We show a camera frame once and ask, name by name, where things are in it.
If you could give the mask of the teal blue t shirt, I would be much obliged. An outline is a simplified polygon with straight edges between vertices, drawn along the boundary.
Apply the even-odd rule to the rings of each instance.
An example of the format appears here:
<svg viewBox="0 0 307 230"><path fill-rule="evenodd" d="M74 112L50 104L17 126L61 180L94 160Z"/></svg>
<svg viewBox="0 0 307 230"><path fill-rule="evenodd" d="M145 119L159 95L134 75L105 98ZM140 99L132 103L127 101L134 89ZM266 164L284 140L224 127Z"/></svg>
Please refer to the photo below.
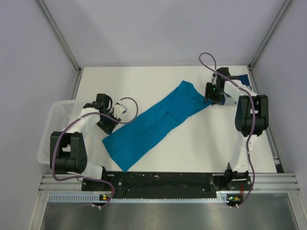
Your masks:
<svg viewBox="0 0 307 230"><path fill-rule="evenodd" d="M109 156L127 172L171 130L211 105L193 84L182 81L169 95L102 140Z"/></svg>

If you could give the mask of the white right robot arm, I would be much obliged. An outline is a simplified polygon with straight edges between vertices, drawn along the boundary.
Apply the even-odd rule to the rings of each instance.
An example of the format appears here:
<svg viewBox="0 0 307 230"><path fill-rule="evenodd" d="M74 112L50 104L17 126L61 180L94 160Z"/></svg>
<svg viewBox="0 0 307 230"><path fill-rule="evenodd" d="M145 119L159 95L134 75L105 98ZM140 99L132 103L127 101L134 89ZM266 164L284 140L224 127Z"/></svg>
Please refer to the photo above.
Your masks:
<svg viewBox="0 0 307 230"><path fill-rule="evenodd" d="M226 97L235 101L238 139L224 173L224 184L234 190L248 180L249 169L254 172L250 154L259 136L268 128L269 100L266 95L254 93L237 76L231 76L229 68L219 68L213 72L212 81L206 83L204 101L223 105Z"/></svg>

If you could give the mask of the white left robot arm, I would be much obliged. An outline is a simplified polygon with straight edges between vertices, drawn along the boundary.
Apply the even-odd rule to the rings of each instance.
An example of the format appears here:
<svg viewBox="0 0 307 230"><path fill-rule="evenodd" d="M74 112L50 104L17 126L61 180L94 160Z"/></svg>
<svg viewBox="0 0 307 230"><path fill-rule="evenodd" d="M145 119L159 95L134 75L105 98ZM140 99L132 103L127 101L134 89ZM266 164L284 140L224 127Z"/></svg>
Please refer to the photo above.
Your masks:
<svg viewBox="0 0 307 230"><path fill-rule="evenodd" d="M103 166L91 163L85 145L85 137L99 127L111 134L121 115L127 108L120 102L113 103L110 96L97 94L96 100L86 103L77 118L62 131L54 131L50 136L50 167L52 173L72 173L92 178L98 190L107 188L109 179Z"/></svg>

